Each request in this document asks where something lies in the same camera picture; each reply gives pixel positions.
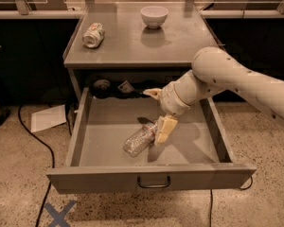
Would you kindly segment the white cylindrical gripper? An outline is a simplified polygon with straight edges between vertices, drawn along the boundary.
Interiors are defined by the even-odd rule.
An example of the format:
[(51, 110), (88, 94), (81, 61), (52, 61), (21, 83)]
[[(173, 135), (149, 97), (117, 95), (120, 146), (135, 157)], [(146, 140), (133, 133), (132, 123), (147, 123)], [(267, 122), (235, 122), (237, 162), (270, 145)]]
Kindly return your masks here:
[(156, 122), (157, 130), (154, 144), (159, 146), (168, 140), (169, 135), (175, 129), (178, 120), (174, 116), (184, 114), (189, 109), (189, 106), (178, 97), (174, 81), (170, 82), (162, 90), (160, 88), (146, 89), (143, 91), (143, 94), (156, 100), (160, 98), (160, 106), (166, 113), (165, 116), (160, 116)]

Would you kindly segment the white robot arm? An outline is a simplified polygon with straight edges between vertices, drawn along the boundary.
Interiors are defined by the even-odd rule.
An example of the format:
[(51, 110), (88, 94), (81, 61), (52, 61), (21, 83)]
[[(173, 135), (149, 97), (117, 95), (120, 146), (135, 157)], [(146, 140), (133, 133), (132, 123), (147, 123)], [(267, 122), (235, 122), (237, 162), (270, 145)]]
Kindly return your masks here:
[(229, 90), (284, 127), (284, 80), (252, 71), (218, 47), (199, 50), (191, 69), (165, 87), (144, 94), (159, 101), (166, 113), (157, 121), (156, 145), (167, 141), (178, 117), (196, 102)]

